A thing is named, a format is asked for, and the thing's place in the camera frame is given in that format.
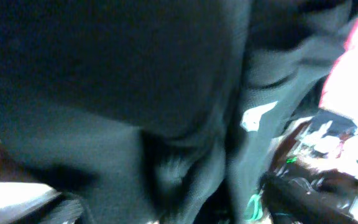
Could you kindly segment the black pants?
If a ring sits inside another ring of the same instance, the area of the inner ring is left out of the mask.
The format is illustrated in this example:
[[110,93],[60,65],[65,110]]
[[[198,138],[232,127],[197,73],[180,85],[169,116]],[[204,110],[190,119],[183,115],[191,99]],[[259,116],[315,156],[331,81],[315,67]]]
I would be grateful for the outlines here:
[[98,223],[235,223],[358,1],[0,1],[0,140]]

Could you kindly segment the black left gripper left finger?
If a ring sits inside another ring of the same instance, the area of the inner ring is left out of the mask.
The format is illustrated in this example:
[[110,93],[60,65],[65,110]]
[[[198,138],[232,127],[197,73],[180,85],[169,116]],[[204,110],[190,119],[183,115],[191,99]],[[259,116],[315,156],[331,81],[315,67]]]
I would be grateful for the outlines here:
[[12,224],[74,224],[84,208],[78,199],[58,198]]

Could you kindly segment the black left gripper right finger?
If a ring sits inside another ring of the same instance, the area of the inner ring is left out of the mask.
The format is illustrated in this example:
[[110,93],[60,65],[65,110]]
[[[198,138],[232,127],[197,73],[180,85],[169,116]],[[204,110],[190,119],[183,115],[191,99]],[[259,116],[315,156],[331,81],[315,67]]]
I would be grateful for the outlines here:
[[274,174],[264,174],[261,186],[270,213],[283,212],[288,218],[309,224],[358,224],[352,215],[337,208],[336,197],[306,190],[296,182]]

